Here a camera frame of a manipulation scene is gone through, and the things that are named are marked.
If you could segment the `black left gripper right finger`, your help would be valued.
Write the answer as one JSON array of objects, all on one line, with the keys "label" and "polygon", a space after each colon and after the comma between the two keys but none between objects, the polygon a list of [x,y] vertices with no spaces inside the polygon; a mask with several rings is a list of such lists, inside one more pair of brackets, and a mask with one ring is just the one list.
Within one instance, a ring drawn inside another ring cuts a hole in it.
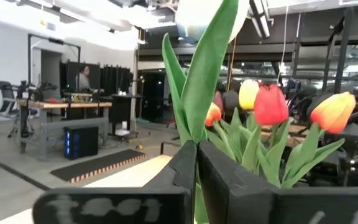
[{"label": "black left gripper right finger", "polygon": [[197,161],[210,224],[269,224],[272,184],[209,141],[200,142]]}]

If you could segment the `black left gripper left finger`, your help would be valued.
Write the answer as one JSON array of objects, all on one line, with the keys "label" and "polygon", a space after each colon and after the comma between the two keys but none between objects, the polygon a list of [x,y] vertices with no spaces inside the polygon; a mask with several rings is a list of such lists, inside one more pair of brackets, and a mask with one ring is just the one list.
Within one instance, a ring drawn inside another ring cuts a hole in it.
[{"label": "black left gripper left finger", "polygon": [[187,141],[142,191],[150,195],[192,195],[195,189],[197,146]]}]

